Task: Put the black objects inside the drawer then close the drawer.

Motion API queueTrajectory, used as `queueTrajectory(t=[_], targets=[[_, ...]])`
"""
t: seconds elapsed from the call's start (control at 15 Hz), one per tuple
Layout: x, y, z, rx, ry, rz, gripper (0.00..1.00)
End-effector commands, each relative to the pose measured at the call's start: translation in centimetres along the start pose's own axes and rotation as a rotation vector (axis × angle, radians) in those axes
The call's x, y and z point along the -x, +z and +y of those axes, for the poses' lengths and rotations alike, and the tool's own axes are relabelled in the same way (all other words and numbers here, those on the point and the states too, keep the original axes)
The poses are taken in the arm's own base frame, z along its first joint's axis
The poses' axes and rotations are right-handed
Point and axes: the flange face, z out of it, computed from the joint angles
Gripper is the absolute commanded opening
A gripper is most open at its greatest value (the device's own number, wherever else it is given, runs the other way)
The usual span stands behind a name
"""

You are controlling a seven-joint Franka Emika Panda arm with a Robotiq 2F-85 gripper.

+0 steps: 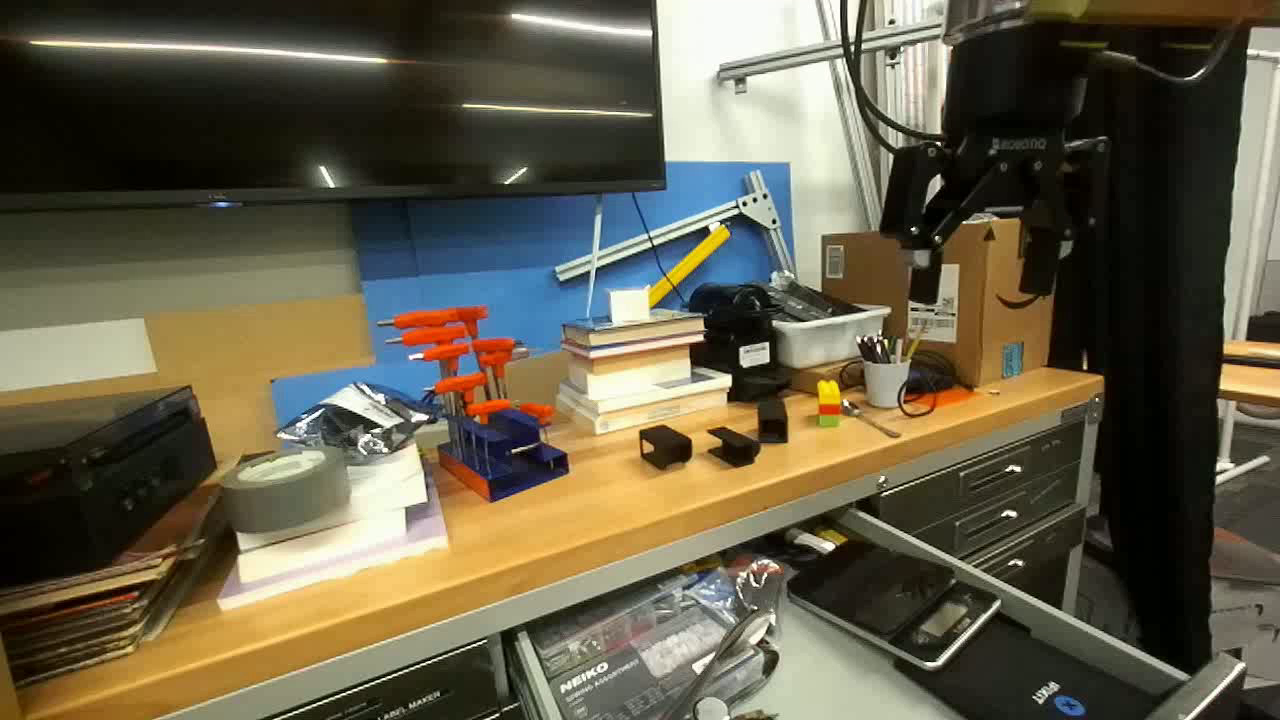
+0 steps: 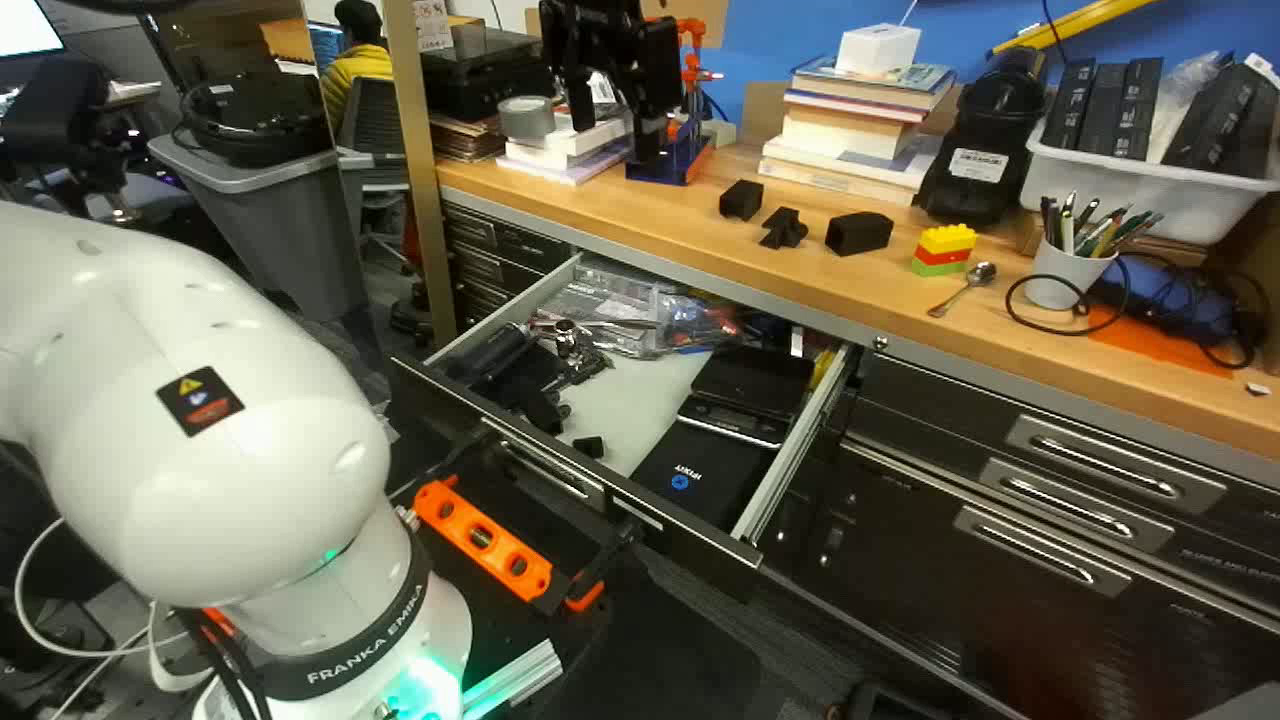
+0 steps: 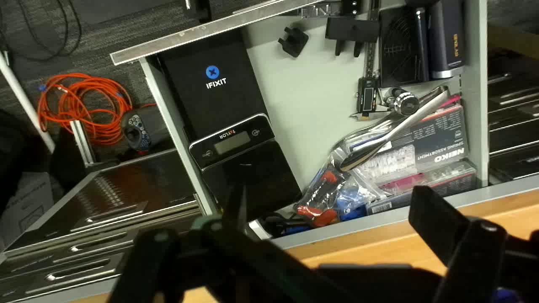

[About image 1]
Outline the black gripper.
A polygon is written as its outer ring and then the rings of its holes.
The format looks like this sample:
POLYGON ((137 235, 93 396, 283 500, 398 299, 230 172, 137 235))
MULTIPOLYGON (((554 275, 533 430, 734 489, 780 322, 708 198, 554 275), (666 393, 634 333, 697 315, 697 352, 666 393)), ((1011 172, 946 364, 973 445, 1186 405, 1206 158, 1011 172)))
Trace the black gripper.
POLYGON ((1021 214, 1027 295, 1048 295, 1062 245, 1098 228, 1110 179, 1104 136, 961 136, 891 151, 879 231, 912 260, 908 299, 937 302, 946 241, 973 214, 1021 214))

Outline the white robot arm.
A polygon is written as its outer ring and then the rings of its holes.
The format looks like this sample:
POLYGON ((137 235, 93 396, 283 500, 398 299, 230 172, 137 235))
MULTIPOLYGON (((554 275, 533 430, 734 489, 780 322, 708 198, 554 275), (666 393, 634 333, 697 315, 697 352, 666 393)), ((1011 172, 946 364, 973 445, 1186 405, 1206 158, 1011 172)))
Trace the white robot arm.
POLYGON ((948 0, 940 126, 891 154, 879 231, 906 247, 908 295, 940 295, 946 245, 982 212, 1023 228, 1027 295, 1104 214, 1110 139, 1078 136, 1088 75, 1129 66, 1202 83, 1278 0, 948 0))

